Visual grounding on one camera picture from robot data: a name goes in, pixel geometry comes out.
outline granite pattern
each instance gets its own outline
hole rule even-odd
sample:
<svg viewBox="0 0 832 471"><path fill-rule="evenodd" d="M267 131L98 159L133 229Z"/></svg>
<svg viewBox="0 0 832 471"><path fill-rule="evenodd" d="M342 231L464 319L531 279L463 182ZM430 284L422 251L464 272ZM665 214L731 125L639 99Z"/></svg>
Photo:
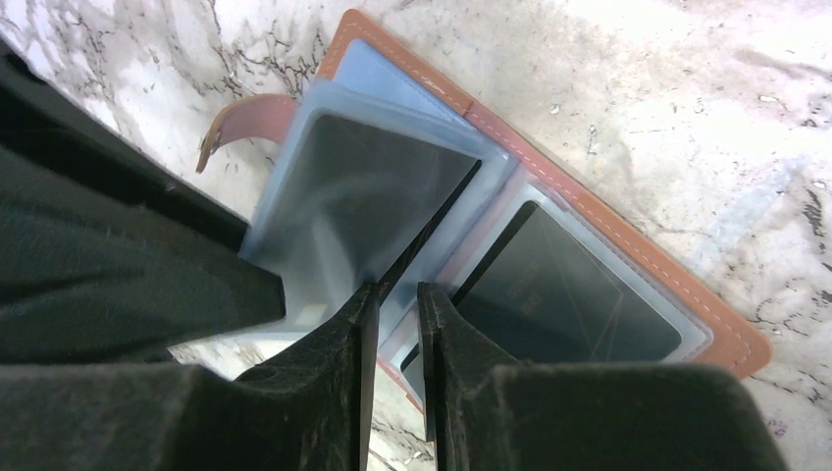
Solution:
<svg viewBox="0 0 832 471"><path fill-rule="evenodd" d="M301 98L351 7L548 149L765 332L774 360L745 385L794 469L832 467L827 2L0 0L0 33L102 124L249 217L277 147L232 144L197 175L199 139L238 97ZM247 342L178 355L234 376L276 351ZM429 469L430 447L409 435L421 420L402 412L395 386L379 388L374 466Z"/></svg>

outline marble countertop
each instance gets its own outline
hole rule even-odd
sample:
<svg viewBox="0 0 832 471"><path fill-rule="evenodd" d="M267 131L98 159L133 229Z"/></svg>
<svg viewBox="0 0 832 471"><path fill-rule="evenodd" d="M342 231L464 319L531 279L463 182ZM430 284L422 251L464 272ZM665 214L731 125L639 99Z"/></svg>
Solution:
<svg viewBox="0 0 832 471"><path fill-rule="evenodd" d="M236 98L300 97L353 7L565 162L766 333L774 360L744 384L794 469L832 467L828 2L0 0L0 33L105 126L249 217L276 146L232 144L197 175L199 140ZM216 363L205 348L181 354ZM241 371L257 348L209 350ZM378 410L396 409L390 394ZM430 469L429 447L390 431L418 428L418 417L382 416L380 469Z"/></svg>

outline black plastic part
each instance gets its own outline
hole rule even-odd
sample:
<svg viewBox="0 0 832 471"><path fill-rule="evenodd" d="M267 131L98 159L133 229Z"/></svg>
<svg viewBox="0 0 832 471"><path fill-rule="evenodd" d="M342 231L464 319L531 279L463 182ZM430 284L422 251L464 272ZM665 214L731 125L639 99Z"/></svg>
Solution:
<svg viewBox="0 0 832 471"><path fill-rule="evenodd" d="M363 471L376 291L233 383L174 364L2 367L0 467Z"/></svg>
<svg viewBox="0 0 832 471"><path fill-rule="evenodd" d="M247 224L127 145L0 42L0 145L121 201L141 205L237 252ZM194 163L197 149L193 149Z"/></svg>
<svg viewBox="0 0 832 471"><path fill-rule="evenodd" d="M283 319L225 247L0 148L0 363L114 361Z"/></svg>
<svg viewBox="0 0 832 471"><path fill-rule="evenodd" d="M440 470L787 469L727 371L518 363L462 319L441 287L420 284L418 298Z"/></svg>

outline curled strap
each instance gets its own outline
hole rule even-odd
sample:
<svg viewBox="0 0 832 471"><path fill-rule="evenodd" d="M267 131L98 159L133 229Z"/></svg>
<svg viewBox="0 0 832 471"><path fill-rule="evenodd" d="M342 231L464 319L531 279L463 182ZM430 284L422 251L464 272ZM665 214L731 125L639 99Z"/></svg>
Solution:
<svg viewBox="0 0 832 471"><path fill-rule="evenodd" d="M249 96L223 108L199 144L196 173L201 174L208 158L230 142L248 137L283 142L296 108L290 96L276 93Z"/></svg>

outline brown strap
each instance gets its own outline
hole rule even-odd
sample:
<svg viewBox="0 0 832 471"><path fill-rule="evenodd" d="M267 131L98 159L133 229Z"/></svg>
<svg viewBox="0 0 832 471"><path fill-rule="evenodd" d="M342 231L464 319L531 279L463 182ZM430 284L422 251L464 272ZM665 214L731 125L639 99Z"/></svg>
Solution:
<svg viewBox="0 0 832 471"><path fill-rule="evenodd" d="M283 142L296 108L290 96L276 93L249 96L223 108L199 144L196 173L201 174L208 158L230 142L248 137Z"/></svg>

